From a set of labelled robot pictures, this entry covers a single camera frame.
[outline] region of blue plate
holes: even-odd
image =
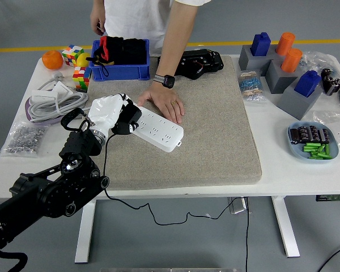
[[[326,127],[325,125],[323,125],[321,123],[318,123],[318,122],[303,122],[303,121],[295,122],[295,123],[291,124],[287,129],[288,143],[290,144],[291,150],[295,154],[296,157],[298,157],[300,159],[308,160],[309,162],[317,162],[317,163],[329,161],[329,160],[311,160],[311,159],[308,158],[308,157],[310,157],[310,153],[303,151],[303,147],[304,147],[305,144],[303,144],[303,143],[292,144],[291,143],[290,129],[297,129],[301,126],[315,126],[318,130],[327,129],[328,132],[329,132],[329,138],[330,138],[330,143],[329,143],[330,156],[333,157],[332,159],[329,159],[329,160],[333,160],[337,157],[337,155],[339,154],[339,147],[338,147],[337,142],[335,141],[335,138],[334,138],[332,131],[328,127]]]

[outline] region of rubik's cube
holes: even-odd
[[[62,52],[62,56],[67,65],[75,67],[77,58],[82,53],[84,53],[84,49],[82,47],[71,44]]]
[[[75,87],[79,90],[88,90],[88,85],[90,84],[91,68],[89,67],[75,67],[73,73],[73,81]]]

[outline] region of orange cylinder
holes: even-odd
[[[284,58],[281,69],[287,73],[293,73],[300,63],[302,54],[300,49],[291,48]]]
[[[291,32],[285,32],[282,34],[281,39],[278,42],[276,53],[285,56],[287,52],[291,49],[296,36]]]

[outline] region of white t-shirt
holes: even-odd
[[[105,0],[108,36],[150,40],[150,54],[159,56],[174,0]],[[202,6],[211,0],[175,0]]]

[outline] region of gray felt mat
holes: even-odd
[[[185,105],[182,145],[167,153],[136,135],[117,135],[109,142],[106,175],[111,190],[254,184],[261,165],[239,91],[232,60],[224,69],[197,80],[176,77],[175,90]],[[150,74],[157,68],[151,59]],[[93,99],[126,93],[136,103],[151,80],[91,81]],[[160,114],[150,102],[145,108]],[[93,157],[103,170],[104,149]]]

